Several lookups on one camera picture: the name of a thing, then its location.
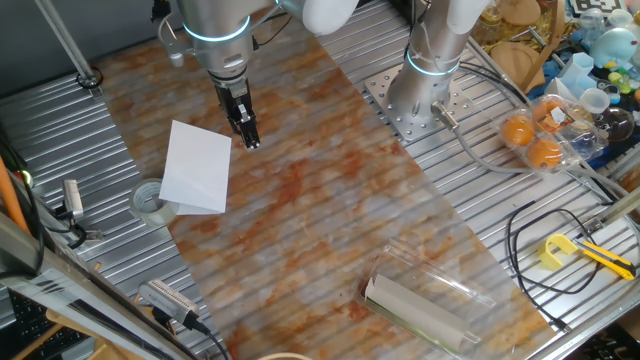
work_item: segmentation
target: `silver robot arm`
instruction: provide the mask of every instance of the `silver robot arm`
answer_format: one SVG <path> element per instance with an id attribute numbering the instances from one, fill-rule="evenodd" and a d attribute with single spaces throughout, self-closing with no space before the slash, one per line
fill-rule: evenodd
<path id="1" fill-rule="evenodd" d="M 428 122 L 449 103 L 449 84 L 489 0 L 434 0 L 416 21 L 404 66 L 389 86 L 389 106 L 403 119 Z"/>
<path id="2" fill-rule="evenodd" d="M 178 0 L 191 44 L 176 38 L 168 24 L 172 14 L 160 23 L 158 38 L 174 66 L 182 66 L 187 54 L 195 56 L 208 70 L 231 128 L 242 136 L 248 149 L 255 149 L 260 146 L 260 138 L 246 75 L 254 50 L 253 29 L 282 8 L 314 34 L 329 34 L 344 25 L 357 3 L 358 0 Z M 266 7 L 271 11 L 251 25 L 250 14 Z"/>

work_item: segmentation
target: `orange tube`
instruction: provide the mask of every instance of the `orange tube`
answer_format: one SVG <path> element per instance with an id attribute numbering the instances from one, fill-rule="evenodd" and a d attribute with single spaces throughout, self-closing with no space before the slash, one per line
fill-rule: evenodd
<path id="1" fill-rule="evenodd" d="M 30 234 L 29 227 L 27 227 L 27 222 L 24 220 L 24 215 L 22 214 L 22 209 L 20 209 L 20 203 L 18 202 L 16 191 L 13 188 L 11 178 L 9 178 L 9 173 L 7 172 L 7 167 L 4 165 L 2 158 L 0 158 L 0 193 L 2 193 L 2 197 L 4 198 L 4 203 L 7 206 L 11 220 L 18 224 L 22 230 Z"/>

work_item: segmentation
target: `yellow clamp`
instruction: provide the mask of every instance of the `yellow clamp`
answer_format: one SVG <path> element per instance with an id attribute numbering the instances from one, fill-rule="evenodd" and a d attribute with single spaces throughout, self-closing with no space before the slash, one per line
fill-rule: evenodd
<path id="1" fill-rule="evenodd" d="M 551 235 L 540 247 L 538 248 L 538 257 L 543 264 L 547 265 L 551 270 L 556 271 L 562 267 L 562 261 L 558 260 L 555 255 L 549 250 L 549 245 L 555 245 L 560 248 L 566 254 L 573 254 L 578 250 L 578 247 L 571 242 L 566 236 L 562 234 Z"/>

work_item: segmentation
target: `clear plastic bag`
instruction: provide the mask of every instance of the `clear plastic bag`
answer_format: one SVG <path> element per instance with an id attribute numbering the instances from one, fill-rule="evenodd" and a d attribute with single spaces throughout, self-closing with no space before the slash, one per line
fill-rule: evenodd
<path id="1" fill-rule="evenodd" d="M 481 342 L 467 319 L 488 314 L 496 304 L 469 281 L 449 276 L 395 241 L 363 270 L 354 286 L 354 298 L 457 359 L 472 358 Z"/>

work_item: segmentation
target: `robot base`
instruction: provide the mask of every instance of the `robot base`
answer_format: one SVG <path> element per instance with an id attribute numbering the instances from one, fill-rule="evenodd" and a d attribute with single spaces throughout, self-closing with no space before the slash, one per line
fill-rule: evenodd
<path id="1" fill-rule="evenodd" d="M 373 100 L 380 106 L 384 113 L 384 121 L 387 125 L 395 129 L 396 136 L 403 142 L 409 143 L 418 140 L 444 127 L 436 117 L 431 118 L 410 118 L 404 119 L 394 111 L 393 107 L 389 108 L 389 97 L 387 92 L 391 81 L 402 70 L 402 64 L 387 69 L 365 80 L 367 91 L 373 97 Z M 473 108 L 471 101 L 462 94 L 462 91 L 455 84 L 456 74 L 454 74 L 449 85 L 450 100 L 445 104 L 451 110 L 452 115 L 460 118 L 461 115 L 467 114 Z"/>

